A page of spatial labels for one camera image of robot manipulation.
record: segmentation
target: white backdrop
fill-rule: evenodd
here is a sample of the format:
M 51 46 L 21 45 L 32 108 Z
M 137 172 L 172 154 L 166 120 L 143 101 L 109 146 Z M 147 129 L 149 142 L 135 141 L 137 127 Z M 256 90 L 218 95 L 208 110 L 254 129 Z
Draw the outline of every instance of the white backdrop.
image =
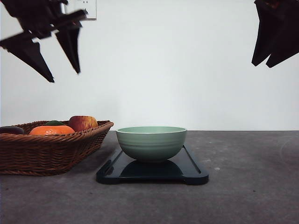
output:
M 55 83 L 1 50 L 1 125 L 91 115 L 125 126 L 299 130 L 299 56 L 254 67 L 253 0 L 98 0 L 76 75 L 40 41 Z M 1 6 L 1 38 L 21 32 Z

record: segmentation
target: dark tray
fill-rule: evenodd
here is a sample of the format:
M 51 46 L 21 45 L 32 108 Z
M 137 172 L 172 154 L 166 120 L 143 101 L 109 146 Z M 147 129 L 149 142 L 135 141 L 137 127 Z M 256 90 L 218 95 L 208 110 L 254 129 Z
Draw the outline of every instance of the dark tray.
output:
M 208 182 L 208 172 L 199 165 L 184 145 L 169 160 L 160 163 L 143 163 L 127 156 L 119 147 L 97 172 L 97 182 L 118 184 L 129 181 L 184 181 L 190 185 Z

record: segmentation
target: wicker basket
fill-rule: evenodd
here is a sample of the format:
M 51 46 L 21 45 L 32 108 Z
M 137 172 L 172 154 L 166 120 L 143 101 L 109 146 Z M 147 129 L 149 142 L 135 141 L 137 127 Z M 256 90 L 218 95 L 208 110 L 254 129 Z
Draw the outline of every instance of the wicker basket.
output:
M 66 173 L 99 149 L 114 125 L 107 120 L 98 121 L 96 128 L 72 134 L 28 134 L 46 122 L 15 125 L 24 129 L 23 135 L 0 134 L 0 174 L 50 176 Z

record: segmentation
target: tangerine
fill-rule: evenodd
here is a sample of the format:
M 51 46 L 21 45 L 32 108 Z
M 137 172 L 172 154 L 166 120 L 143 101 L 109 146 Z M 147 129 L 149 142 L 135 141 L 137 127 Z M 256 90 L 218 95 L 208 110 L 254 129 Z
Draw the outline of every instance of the tangerine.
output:
M 70 134 L 75 133 L 74 129 L 66 125 L 61 126 L 38 126 L 31 130 L 31 135 L 49 135 L 49 134 Z

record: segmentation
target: apple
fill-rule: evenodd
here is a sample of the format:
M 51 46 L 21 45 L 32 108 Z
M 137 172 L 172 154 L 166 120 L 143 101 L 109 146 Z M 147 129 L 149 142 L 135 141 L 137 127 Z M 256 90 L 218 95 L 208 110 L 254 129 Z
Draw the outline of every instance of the apple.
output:
M 89 128 L 97 127 L 98 122 L 92 116 L 72 116 L 68 125 L 76 132 L 80 132 Z

